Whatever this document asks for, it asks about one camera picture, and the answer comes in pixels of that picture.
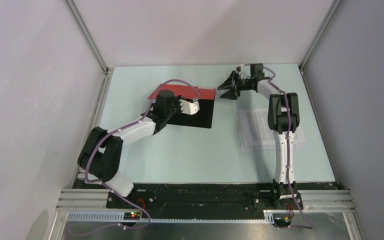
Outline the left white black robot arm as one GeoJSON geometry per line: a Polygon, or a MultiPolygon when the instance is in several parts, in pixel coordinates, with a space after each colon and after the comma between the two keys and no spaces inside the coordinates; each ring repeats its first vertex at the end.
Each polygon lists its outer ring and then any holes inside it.
{"type": "Polygon", "coordinates": [[[93,128],[79,154],[77,164],[85,170],[87,183],[98,182],[114,193],[125,208],[137,204],[134,184],[120,170],[123,147],[159,133],[175,115],[195,115],[200,110],[199,98],[175,95],[168,89],[158,90],[144,113],[135,121],[116,130],[93,128]]]}

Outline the printed paper sheets stack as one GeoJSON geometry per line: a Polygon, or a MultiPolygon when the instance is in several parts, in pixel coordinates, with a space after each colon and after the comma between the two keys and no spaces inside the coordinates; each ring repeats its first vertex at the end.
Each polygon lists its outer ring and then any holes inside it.
{"type": "Polygon", "coordinates": [[[238,110],[238,131],[242,150],[274,150],[274,132],[268,126],[268,108],[238,110]]]}

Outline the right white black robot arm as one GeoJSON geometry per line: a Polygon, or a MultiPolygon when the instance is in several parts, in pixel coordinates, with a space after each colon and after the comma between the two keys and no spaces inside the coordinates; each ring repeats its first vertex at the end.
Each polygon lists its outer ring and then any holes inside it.
{"type": "Polygon", "coordinates": [[[276,74],[262,63],[249,64],[249,74],[241,64],[217,87],[225,91],[222,99],[237,100],[243,91],[255,91],[268,99],[268,128],[273,132],[276,166],[270,191],[270,202],[277,209],[302,210],[294,173],[293,144],[300,125],[299,99],[275,83],[276,74]]]}

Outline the red black folder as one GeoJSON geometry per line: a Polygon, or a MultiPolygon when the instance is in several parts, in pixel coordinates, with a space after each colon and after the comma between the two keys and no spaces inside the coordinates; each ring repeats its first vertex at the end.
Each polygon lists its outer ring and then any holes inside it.
{"type": "Polygon", "coordinates": [[[186,127],[212,127],[216,90],[179,84],[160,84],[149,96],[151,117],[186,127]]]}

